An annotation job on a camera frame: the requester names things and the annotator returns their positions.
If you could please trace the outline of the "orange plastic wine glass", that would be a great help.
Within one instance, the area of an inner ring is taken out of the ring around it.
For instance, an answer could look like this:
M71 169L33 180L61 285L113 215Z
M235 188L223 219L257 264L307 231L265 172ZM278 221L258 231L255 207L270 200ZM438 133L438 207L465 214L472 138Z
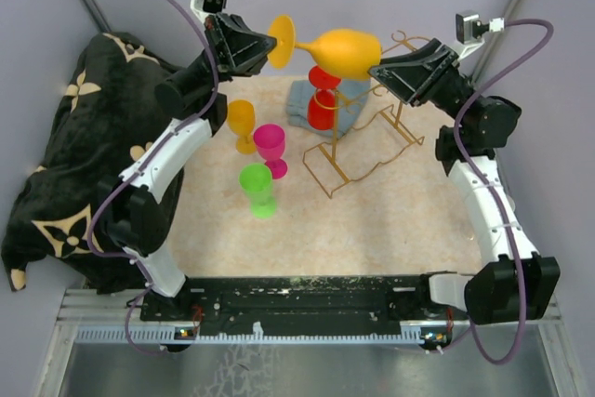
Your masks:
M268 61L275 69L283 69L298 49L309 53L316 65L332 76L365 81L369 78L369 69L380 63L382 55L381 44L375 35L353 29L333 29L309 43L300 43L295 24L288 15L278 16L267 35L276 40L268 55Z

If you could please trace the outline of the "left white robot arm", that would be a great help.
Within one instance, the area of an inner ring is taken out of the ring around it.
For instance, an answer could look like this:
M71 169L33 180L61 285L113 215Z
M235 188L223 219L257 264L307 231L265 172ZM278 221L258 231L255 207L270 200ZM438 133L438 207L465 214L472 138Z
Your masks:
M204 25L198 32L202 52L154 89L169 125L138 161L115 179L99 183L100 204L87 232L94 255L125 258L136 266L146 288L162 296L162 311L176 320L192 312L193 297L182 290L186 276L166 246L171 219L160 204L187 161L227 117L227 98L218 84L259 74L279 44L278 39L251 30L235 14L202 13L199 19ZM97 232L107 236L117 251L99 251Z

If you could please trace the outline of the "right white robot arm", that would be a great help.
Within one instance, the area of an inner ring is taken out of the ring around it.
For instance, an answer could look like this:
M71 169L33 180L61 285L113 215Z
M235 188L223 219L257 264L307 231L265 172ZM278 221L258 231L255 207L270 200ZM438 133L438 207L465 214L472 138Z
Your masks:
M458 70L458 55L439 40L412 53L385 58L369 74L402 103L427 102L455 119L442 126L435 157L468 210L482 268L472 276L429 273L415 296L416 310L437 318L454 307L477 325L542 318L561 275L523 231L500 180L495 151L504 147L522 110L512 101L478 94Z

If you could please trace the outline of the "red plastic wine glass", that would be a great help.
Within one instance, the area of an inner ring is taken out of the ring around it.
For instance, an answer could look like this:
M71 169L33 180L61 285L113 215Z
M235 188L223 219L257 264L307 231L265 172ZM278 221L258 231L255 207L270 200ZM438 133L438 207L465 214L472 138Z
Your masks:
M341 79L316 65L309 71L309 81L315 90L308 103L307 121L316 130L329 130L334 125L335 90Z

